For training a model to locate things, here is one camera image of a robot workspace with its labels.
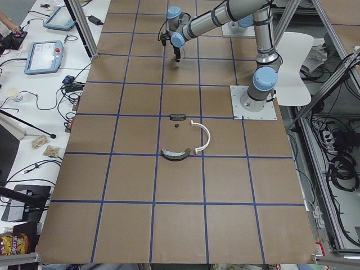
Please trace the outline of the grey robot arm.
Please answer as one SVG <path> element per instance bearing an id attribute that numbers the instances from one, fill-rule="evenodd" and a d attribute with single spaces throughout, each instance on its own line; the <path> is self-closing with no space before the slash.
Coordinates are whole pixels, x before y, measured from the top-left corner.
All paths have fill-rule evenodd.
<path id="1" fill-rule="evenodd" d="M 273 35 L 271 1 L 222 1 L 197 17 L 182 11 L 178 6 L 169 7 L 165 19 L 168 28 L 159 33 L 157 39 L 164 47 L 170 42 L 178 62 L 180 48 L 186 42 L 248 16 L 251 16 L 254 28 L 256 69 L 240 102 L 246 111 L 258 113 L 265 108 L 268 95 L 277 84 L 278 70 L 282 64 Z"/>

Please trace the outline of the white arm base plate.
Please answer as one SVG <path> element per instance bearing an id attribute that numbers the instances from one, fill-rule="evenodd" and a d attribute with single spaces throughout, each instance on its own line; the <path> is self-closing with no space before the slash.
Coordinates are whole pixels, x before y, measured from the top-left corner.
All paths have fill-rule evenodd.
<path id="1" fill-rule="evenodd" d="M 222 35 L 224 37 L 234 38 L 255 38 L 255 31 L 253 26 L 241 27 L 237 22 L 228 22 L 222 25 Z"/>
<path id="2" fill-rule="evenodd" d="M 230 96 L 235 120 L 277 120 L 270 94 L 263 101 L 255 101 L 248 96 L 248 86 L 231 85 Z"/>

